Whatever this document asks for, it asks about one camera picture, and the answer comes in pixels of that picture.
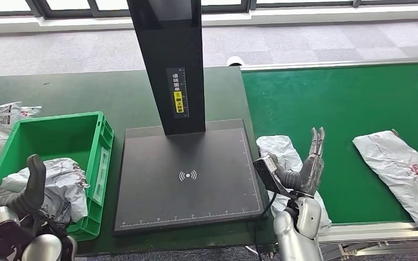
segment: barcode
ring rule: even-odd
[[[6,105],[0,107],[0,113],[10,113],[12,110],[12,105]]]
[[[10,124],[10,115],[0,116],[0,124]]]

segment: black vertical pole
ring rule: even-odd
[[[204,132],[201,0],[127,0],[166,135]]]

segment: robotic arm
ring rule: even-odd
[[[313,128],[312,133],[309,156],[299,173],[285,171],[272,154],[254,162],[266,188],[290,198],[286,209],[273,221],[282,261],[323,260],[316,240],[321,207],[313,197],[324,167],[321,155],[325,133],[323,128],[319,132]]]
[[[28,183],[23,192],[0,187],[0,257],[14,260],[74,261],[77,244],[64,223],[42,208],[46,167],[38,155],[28,157]]]

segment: robot finger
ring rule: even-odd
[[[309,155],[316,154],[318,152],[317,147],[316,147],[316,144],[318,141],[318,133],[316,132],[316,129],[314,127],[311,128],[311,133],[312,133],[312,139],[311,139]]]

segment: silver robotic arm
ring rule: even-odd
[[[321,181],[324,162],[322,144],[324,129],[312,129],[310,153],[299,173],[285,171],[275,155],[269,154],[254,162],[266,188],[290,198],[287,208],[278,213],[273,228],[282,261],[321,261],[316,235],[321,219],[321,206],[313,198]]]

